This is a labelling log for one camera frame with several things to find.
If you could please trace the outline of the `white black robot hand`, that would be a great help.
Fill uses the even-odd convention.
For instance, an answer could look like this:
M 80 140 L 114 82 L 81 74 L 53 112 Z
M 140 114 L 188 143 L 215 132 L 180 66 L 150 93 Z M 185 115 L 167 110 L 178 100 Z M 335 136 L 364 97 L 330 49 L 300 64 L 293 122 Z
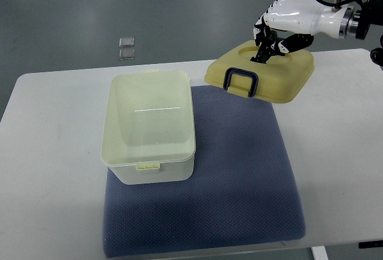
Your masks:
M 272 56 L 285 56 L 309 47 L 314 36 L 324 33 L 344 38 L 352 7 L 326 6 L 316 0 L 276 0 L 255 22 L 252 62 L 266 63 Z

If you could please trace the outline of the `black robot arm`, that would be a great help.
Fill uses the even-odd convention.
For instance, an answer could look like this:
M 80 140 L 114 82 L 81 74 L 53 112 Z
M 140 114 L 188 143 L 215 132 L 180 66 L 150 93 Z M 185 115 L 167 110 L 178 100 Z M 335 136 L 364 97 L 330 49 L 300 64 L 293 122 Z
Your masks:
M 382 26 L 382 0 L 335 0 L 332 3 L 325 0 L 316 1 L 335 10 L 352 2 L 360 6 L 358 10 L 346 10 L 339 31 L 341 37 L 350 35 L 364 40 L 371 25 Z

